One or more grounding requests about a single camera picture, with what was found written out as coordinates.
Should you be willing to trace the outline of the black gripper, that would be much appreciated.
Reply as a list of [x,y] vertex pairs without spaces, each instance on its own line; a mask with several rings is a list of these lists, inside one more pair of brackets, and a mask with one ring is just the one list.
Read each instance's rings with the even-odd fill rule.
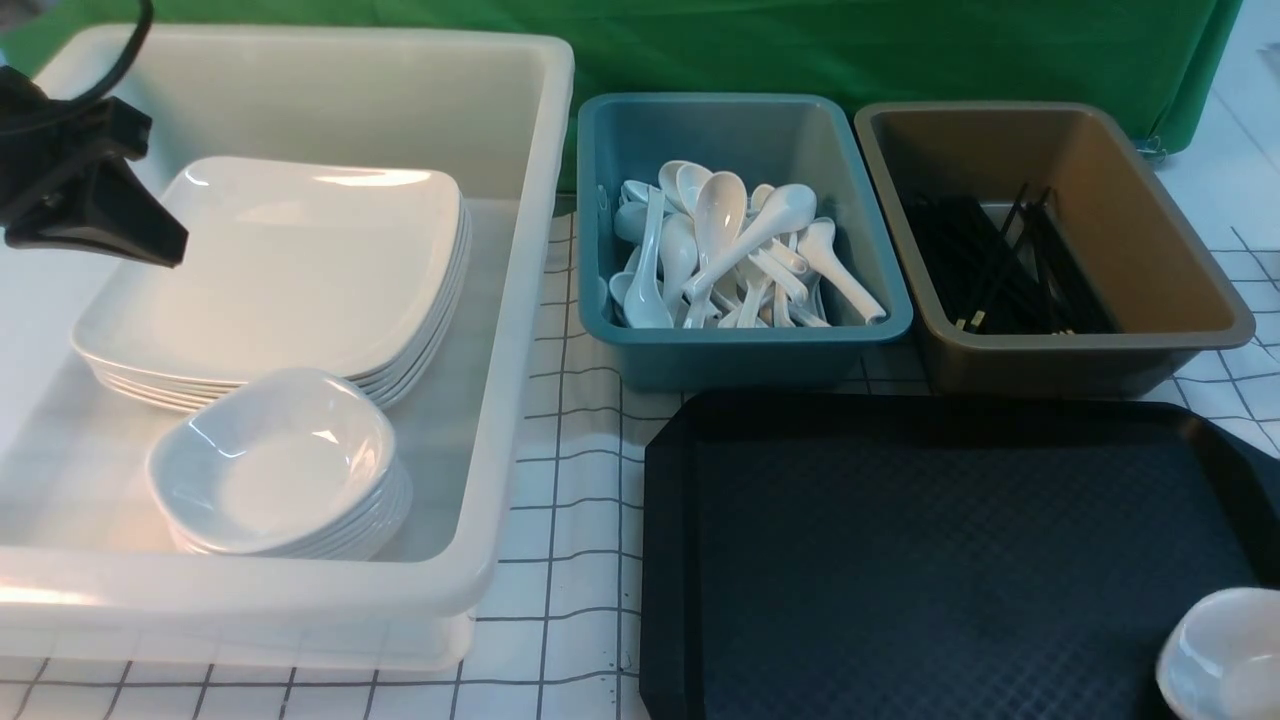
[[3,68],[4,242],[179,266],[188,231],[138,181],[152,119],[118,97],[74,110]]

